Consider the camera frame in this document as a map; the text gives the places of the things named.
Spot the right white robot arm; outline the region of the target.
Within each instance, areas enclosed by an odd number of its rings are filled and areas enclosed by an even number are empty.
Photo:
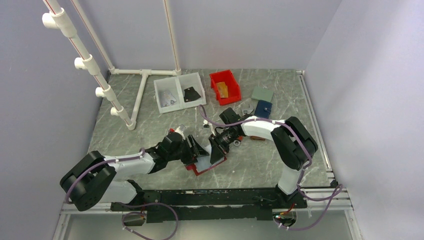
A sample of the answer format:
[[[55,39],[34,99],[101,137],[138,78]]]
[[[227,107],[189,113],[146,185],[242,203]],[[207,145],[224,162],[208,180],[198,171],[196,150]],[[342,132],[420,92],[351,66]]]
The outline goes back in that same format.
[[[318,145],[297,117],[286,120],[271,120],[251,114],[237,114],[231,107],[220,115],[223,123],[216,123],[222,132],[211,135],[210,163],[223,159],[230,151],[230,144],[239,137],[259,137],[270,140],[284,164],[282,175],[277,183],[276,203],[287,208],[295,201],[295,193],[301,180],[301,171],[318,150]]]

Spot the red card holder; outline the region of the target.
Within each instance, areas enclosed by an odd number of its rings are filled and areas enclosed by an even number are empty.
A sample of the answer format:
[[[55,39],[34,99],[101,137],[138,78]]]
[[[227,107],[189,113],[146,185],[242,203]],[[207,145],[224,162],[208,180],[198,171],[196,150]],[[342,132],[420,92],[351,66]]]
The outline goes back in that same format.
[[[185,169],[194,173],[195,176],[200,176],[203,173],[217,167],[218,165],[224,163],[227,158],[224,156],[215,163],[210,163],[211,156],[204,156],[197,159],[197,162],[186,165]]]

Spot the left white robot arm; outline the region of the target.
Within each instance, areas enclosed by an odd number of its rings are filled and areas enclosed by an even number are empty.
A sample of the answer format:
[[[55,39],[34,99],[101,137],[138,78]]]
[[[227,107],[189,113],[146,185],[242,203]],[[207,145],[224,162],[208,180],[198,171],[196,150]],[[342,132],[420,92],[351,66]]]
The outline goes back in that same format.
[[[123,203],[137,210],[144,203],[145,192],[130,176],[156,173],[172,161],[191,166],[210,157],[211,151],[210,145],[200,145],[192,135],[169,132],[155,146],[141,148],[135,154],[106,156],[91,151],[59,184],[65,191],[65,203],[73,204],[80,212],[98,203]]]

